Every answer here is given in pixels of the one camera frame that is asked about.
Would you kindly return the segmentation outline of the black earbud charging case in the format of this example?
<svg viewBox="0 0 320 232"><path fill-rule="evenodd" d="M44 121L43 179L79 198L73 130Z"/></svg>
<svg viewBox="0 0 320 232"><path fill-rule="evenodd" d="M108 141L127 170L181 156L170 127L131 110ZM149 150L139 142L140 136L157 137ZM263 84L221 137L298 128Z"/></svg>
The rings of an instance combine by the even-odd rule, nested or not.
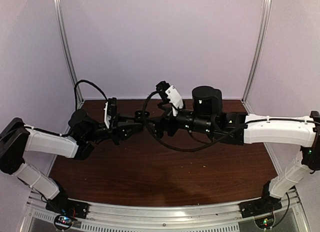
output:
<svg viewBox="0 0 320 232"><path fill-rule="evenodd" d="M136 110L134 112L134 121L135 122L141 122L143 123L143 116L148 119L150 116L150 112L149 111L142 111L142 110Z"/></svg>

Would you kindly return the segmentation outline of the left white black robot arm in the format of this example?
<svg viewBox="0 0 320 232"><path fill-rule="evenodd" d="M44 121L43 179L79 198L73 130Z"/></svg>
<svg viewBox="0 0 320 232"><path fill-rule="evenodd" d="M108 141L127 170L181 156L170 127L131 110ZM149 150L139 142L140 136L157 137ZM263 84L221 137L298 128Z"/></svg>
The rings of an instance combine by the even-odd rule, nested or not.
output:
<svg viewBox="0 0 320 232"><path fill-rule="evenodd" d="M70 131L67 134L57 134L28 126L22 119L14 118L0 134L1 172L16 176L37 190L48 206L61 214L74 210L68 194L60 184L28 164L23 154L32 151L85 160L94 150L93 143L110 139L118 145L144 126L141 119L120 114L105 115L104 122L99 123L83 109L72 114L68 125Z"/></svg>

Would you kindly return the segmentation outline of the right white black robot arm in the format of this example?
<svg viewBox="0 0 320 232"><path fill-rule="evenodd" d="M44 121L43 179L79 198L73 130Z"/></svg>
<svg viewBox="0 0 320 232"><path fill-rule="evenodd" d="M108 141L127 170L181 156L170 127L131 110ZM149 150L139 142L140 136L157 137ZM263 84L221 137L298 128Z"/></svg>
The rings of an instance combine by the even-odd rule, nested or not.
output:
<svg viewBox="0 0 320 232"><path fill-rule="evenodd" d="M320 114L298 118L270 117L256 114L223 111L222 93L210 86L192 90L192 109L188 110L174 86L160 82L156 94L162 102L158 107L164 113L158 118L142 120L148 132L161 141L164 134L173 136L179 129L205 134L210 144L243 145L253 143L282 143L299 145L293 162L277 177L263 186L259 199L242 202L243 217L270 213L282 207L281 198L307 174L320 168Z"/></svg>

